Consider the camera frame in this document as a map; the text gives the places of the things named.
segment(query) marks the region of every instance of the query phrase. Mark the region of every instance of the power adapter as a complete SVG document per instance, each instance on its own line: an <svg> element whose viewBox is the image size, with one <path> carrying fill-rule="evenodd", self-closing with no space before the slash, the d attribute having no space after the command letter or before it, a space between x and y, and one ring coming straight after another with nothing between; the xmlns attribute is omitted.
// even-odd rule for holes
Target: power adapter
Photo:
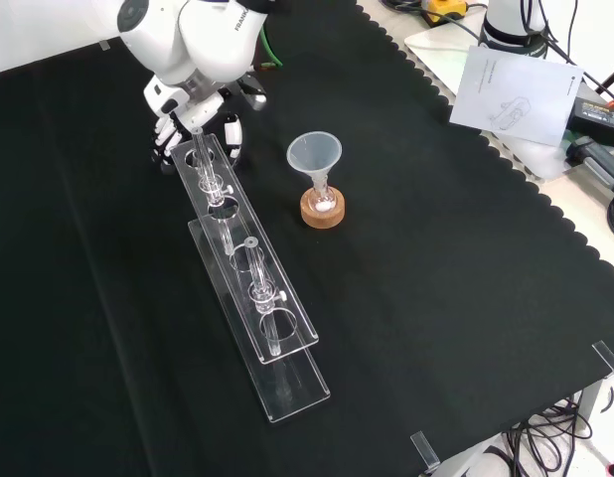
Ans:
<svg viewBox="0 0 614 477"><path fill-rule="evenodd" d="M567 122L572 132L614 147L614 108L578 97Z"/></svg>

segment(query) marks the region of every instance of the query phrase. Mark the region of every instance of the black tablecloth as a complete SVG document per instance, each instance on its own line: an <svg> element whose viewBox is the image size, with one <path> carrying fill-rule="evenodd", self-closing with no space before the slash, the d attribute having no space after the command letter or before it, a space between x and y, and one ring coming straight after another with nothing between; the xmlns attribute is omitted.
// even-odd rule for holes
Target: black tablecloth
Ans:
<svg viewBox="0 0 614 477"><path fill-rule="evenodd" d="M150 73L112 42L1 76L0 475L415 475L608 374L614 270L351 0L273 18L285 61L238 171L332 397L271 426L177 177ZM343 144L337 228L300 220L290 141Z"/></svg>

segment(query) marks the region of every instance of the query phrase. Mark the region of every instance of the green wire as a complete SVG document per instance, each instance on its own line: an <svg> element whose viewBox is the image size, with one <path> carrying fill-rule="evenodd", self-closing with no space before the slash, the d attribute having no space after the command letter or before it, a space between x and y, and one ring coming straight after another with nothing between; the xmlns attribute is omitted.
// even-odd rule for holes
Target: green wire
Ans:
<svg viewBox="0 0 614 477"><path fill-rule="evenodd" d="M262 41L263 47L265 51L267 52L267 54L269 55L269 57L271 58L271 60L275 62L279 68L283 68L283 62L278 60L278 57L274 55L274 52L272 52L271 47L269 46L269 42L267 41L267 33L265 32L264 25L263 25L263 28L260 29L260 40Z"/></svg>

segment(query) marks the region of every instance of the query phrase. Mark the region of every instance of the yellow device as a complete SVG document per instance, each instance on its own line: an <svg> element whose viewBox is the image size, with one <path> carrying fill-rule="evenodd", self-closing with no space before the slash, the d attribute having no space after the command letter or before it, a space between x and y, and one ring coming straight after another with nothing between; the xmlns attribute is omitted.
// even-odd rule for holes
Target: yellow device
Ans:
<svg viewBox="0 0 614 477"><path fill-rule="evenodd" d="M453 20L461 20L466 15L468 4L465 0L422 0L422 8L429 12L446 15ZM448 23L445 19L422 12L422 17L431 27Z"/></svg>

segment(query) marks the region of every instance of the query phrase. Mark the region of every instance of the table leg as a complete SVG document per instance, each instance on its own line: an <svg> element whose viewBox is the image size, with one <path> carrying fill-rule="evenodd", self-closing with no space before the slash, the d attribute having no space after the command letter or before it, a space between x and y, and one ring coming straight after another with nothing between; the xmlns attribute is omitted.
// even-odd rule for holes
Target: table leg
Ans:
<svg viewBox="0 0 614 477"><path fill-rule="evenodd" d="M592 415L592 411L594 410L596 398L598 398L598 394L601 391L601 386L603 386L603 381L604 380L597 381L581 392L581 398L578 404L578 413L588 422L590 416Z"/></svg>

